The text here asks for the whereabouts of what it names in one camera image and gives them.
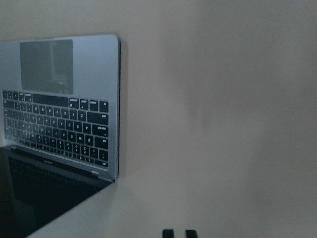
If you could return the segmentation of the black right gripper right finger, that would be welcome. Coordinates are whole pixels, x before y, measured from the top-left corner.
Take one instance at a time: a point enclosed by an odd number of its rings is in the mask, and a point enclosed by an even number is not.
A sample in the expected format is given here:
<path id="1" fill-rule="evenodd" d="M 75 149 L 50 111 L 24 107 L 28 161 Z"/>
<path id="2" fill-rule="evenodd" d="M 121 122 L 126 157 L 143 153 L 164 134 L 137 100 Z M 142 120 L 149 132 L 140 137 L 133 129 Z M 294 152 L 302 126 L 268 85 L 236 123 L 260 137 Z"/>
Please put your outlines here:
<path id="1" fill-rule="evenodd" d="M 196 230 L 186 230 L 185 235 L 186 238 L 198 238 Z"/>

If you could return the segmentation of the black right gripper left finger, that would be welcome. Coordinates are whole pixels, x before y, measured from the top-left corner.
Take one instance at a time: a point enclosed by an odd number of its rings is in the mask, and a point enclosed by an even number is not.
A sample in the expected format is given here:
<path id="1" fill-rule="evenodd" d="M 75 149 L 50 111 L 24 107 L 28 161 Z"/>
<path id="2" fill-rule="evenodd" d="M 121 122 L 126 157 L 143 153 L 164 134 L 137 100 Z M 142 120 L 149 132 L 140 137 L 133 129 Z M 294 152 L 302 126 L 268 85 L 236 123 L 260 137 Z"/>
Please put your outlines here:
<path id="1" fill-rule="evenodd" d="M 162 238 L 174 238 L 174 230 L 173 229 L 164 229 L 162 231 Z"/>

